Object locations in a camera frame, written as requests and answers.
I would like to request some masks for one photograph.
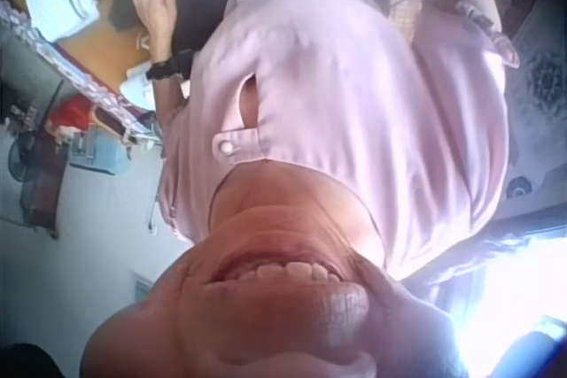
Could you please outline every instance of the pink shirt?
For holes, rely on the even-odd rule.
[[[259,124],[244,129],[238,96],[253,74]],[[430,5],[410,45],[363,0],[246,0],[198,55],[190,102],[164,129],[163,216],[199,242],[234,167],[306,167],[366,205],[384,268],[403,279],[493,215],[509,150],[504,80],[491,38]]]

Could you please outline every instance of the white button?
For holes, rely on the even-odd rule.
[[[219,151],[227,157],[234,154],[234,143],[229,141],[222,141],[221,143],[219,143]]]

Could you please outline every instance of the teeth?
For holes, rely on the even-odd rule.
[[[237,276],[239,281],[254,281],[257,279],[268,280],[277,278],[287,278],[294,281],[318,281],[318,282],[341,282],[335,274],[331,274],[323,266],[303,262],[291,262],[285,266],[272,263],[269,265],[258,266],[256,270],[249,270]]]
[[[273,279],[285,276],[285,269],[280,265],[264,265],[258,267],[257,271],[260,279]]]
[[[312,266],[313,270],[312,270],[312,278],[315,279],[316,281],[327,281],[329,280],[329,273],[327,272],[327,269],[325,269],[323,266],[321,265],[313,265]]]
[[[285,266],[287,275],[297,281],[311,281],[313,268],[308,263],[288,263]]]
[[[250,270],[248,272],[246,272],[245,274],[241,274],[240,277],[238,278],[239,281],[251,281],[253,279],[256,279],[256,271],[255,270]]]

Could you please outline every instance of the mouth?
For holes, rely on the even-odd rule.
[[[212,282],[267,280],[341,283],[345,279],[334,265],[314,255],[249,252],[227,259]]]

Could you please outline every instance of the bright light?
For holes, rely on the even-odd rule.
[[[567,240],[536,240],[486,270],[482,302],[457,326],[471,378],[488,376],[508,347],[546,314],[567,321]]]

